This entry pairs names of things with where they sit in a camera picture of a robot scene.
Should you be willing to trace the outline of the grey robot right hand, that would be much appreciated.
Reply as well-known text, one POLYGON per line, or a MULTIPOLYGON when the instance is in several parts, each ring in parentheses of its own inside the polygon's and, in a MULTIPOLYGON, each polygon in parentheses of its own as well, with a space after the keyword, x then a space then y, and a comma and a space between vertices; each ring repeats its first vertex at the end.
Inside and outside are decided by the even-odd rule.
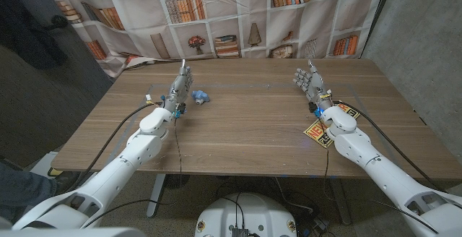
POLYGON ((306 98, 313 103, 320 113, 332 107, 331 91, 326 89, 322 76, 311 60, 308 60, 308 70, 297 68, 293 82, 305 93, 306 98))

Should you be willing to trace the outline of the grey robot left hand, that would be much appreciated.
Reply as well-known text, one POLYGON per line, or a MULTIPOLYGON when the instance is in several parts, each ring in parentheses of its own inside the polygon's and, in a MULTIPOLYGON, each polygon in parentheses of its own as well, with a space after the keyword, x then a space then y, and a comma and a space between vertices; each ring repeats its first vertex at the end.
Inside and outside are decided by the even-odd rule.
POLYGON ((189 90, 193 82, 191 68, 186 65, 186 60, 181 61, 179 74, 173 81, 165 96, 163 108, 176 116, 177 112, 182 112, 180 106, 185 105, 185 100, 188 97, 189 90))

